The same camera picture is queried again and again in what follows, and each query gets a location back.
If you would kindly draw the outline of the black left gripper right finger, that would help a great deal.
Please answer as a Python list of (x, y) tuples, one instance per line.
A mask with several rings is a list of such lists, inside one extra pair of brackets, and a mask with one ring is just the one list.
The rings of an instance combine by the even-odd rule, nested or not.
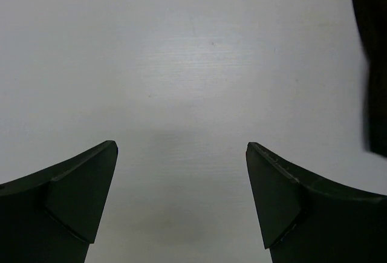
[(250, 142), (247, 170), (273, 262), (385, 262), (386, 197), (331, 181)]

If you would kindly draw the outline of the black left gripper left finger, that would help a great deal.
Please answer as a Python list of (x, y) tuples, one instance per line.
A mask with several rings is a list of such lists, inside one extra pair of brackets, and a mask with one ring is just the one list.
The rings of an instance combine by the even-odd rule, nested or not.
[(117, 143), (1, 185), (1, 262), (84, 262), (96, 240)]

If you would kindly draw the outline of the black pleated skirt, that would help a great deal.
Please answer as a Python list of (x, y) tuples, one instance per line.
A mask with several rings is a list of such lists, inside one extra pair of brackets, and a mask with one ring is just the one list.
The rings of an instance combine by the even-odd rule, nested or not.
[(386, 157), (386, 0), (352, 0), (368, 64), (364, 104), (365, 142)]

